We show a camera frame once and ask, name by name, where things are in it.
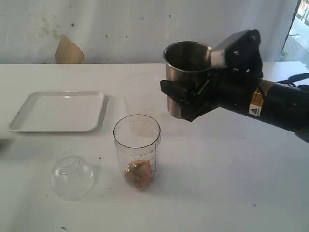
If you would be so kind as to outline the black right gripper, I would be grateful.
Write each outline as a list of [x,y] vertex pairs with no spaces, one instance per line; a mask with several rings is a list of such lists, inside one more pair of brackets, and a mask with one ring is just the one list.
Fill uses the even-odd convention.
[[[261,35],[256,29],[249,31],[244,60],[236,66],[211,67],[209,71],[214,87],[212,110],[221,107],[241,115],[249,115],[251,96],[263,77],[259,52]],[[181,118],[189,122],[208,113],[207,85],[207,81],[199,87],[193,82],[160,81],[161,91],[179,106]]]

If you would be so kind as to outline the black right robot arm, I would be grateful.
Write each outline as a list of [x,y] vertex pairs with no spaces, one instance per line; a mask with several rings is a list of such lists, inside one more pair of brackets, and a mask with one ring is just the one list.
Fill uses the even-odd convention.
[[254,118],[309,139],[308,74],[272,82],[263,78],[258,30],[234,33],[215,48],[194,41],[169,45],[160,82],[171,116],[194,121],[218,108]]

